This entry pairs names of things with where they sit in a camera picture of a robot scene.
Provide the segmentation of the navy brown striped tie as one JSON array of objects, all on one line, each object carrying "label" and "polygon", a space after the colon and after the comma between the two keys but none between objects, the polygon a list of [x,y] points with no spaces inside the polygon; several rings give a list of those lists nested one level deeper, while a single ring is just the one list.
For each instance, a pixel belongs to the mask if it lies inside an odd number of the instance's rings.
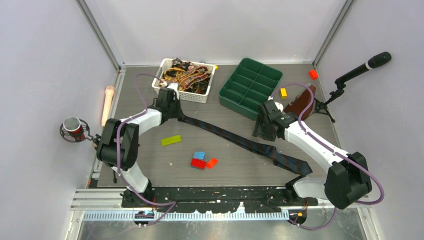
[{"label": "navy brown striped tie", "polygon": [[263,144],[255,142],[253,140],[249,140],[208,122],[186,115],[180,116],[177,120],[210,132],[249,152],[268,157],[273,161],[273,164],[275,166],[285,169],[294,174],[305,177],[313,172],[308,162],[289,155],[279,153],[277,151],[277,148],[273,145]]}]

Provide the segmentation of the green divided tray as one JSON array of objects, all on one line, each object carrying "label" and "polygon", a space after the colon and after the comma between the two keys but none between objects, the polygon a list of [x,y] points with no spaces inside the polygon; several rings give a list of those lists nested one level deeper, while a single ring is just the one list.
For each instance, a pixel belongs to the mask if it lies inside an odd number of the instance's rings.
[{"label": "green divided tray", "polygon": [[283,76],[282,71],[245,57],[219,91],[219,102],[254,121],[258,106],[268,100]]}]

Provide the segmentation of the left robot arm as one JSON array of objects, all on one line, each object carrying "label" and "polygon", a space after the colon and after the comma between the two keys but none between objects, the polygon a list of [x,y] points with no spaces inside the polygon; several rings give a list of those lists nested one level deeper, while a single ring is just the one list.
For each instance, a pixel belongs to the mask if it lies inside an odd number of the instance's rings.
[{"label": "left robot arm", "polygon": [[153,105],[124,119],[110,118],[102,135],[96,139],[96,158],[112,168],[126,184],[128,193],[141,207],[152,204],[151,181],[137,164],[139,136],[182,114],[178,84],[171,83],[159,90]]}]

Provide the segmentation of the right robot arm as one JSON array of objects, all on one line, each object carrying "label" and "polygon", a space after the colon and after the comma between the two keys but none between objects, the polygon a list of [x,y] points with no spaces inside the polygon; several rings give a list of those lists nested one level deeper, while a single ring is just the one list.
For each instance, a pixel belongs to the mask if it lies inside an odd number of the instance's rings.
[{"label": "right robot arm", "polygon": [[345,209],[372,191],[372,181],[366,173],[366,158],[359,152],[348,153],[332,145],[311,130],[292,113],[284,113],[273,99],[257,107],[258,115],[253,136],[274,142],[277,138],[294,144],[310,156],[326,172],[323,179],[309,178],[306,168],[293,160],[287,167],[297,170],[301,179],[289,184],[285,198],[299,205],[305,198],[330,201],[336,208]]}]

